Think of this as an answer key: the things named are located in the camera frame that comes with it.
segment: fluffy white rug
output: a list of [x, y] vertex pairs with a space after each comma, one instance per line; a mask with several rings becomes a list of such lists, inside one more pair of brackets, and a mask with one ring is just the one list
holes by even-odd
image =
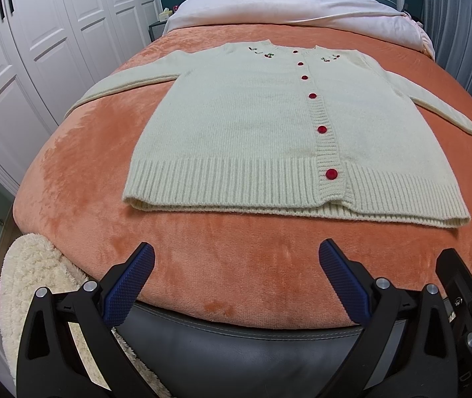
[[[19, 237], [11, 245], [0, 277], [0, 332], [14, 379], [20, 337], [35, 290], [47, 286], [53, 293], [70, 292], [77, 290], [87, 279], [83, 271], [67, 260], [44, 236], [30, 233]], [[109, 389], [92, 358], [79, 325], [70, 324], [70, 330], [89, 377], [94, 383]], [[157, 395], [171, 398], [170, 392], [136, 357], [124, 339], [114, 329], [113, 333], [129, 360]]]

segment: orange blanket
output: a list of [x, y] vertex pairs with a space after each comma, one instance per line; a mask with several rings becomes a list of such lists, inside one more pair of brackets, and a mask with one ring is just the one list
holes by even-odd
[[[120, 69], [182, 49], [270, 39], [283, 46], [358, 49], [427, 88], [472, 120], [472, 98], [425, 55], [354, 33], [285, 25], [175, 30]], [[132, 150], [172, 82], [98, 99], [76, 109], [44, 145], [14, 205], [23, 232], [48, 237], [100, 279], [141, 241], [155, 247], [142, 301], [206, 320], [314, 328], [350, 323], [319, 267], [319, 243], [332, 237], [352, 260], [396, 286], [436, 282], [434, 261], [454, 247], [472, 271], [472, 220], [459, 229], [230, 213], [146, 213], [121, 202]], [[422, 108], [472, 216], [472, 137]], [[96, 163], [105, 166], [97, 167]]]

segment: cardigan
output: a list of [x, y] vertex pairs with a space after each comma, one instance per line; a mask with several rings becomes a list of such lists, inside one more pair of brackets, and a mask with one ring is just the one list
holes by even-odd
[[266, 40], [174, 51], [102, 79], [72, 109], [173, 79], [131, 158], [122, 198], [135, 208], [470, 220], [415, 103], [471, 136], [472, 121], [357, 50]]

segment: ribbed hem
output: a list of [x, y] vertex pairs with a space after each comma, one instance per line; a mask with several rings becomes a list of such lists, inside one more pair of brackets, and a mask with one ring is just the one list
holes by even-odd
[[139, 207], [318, 207], [316, 158], [186, 158], [151, 161], [133, 155], [123, 200]]
[[143, 211], [240, 212], [439, 228], [470, 221], [457, 184], [348, 162], [343, 199], [319, 203], [316, 168], [315, 159], [132, 162], [123, 200]]
[[379, 172], [349, 162], [345, 168], [354, 195], [348, 207], [356, 213], [470, 219], [457, 182], [437, 184], [421, 176]]

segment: blue rubber gripper pad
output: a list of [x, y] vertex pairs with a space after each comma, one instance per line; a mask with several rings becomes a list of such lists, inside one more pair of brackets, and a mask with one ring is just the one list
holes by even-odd
[[155, 250], [146, 244], [108, 292], [103, 302], [105, 325], [115, 327], [125, 321], [154, 267]]
[[319, 263], [349, 318], [366, 327], [371, 318], [369, 296], [351, 271], [349, 260], [325, 240], [319, 246]]

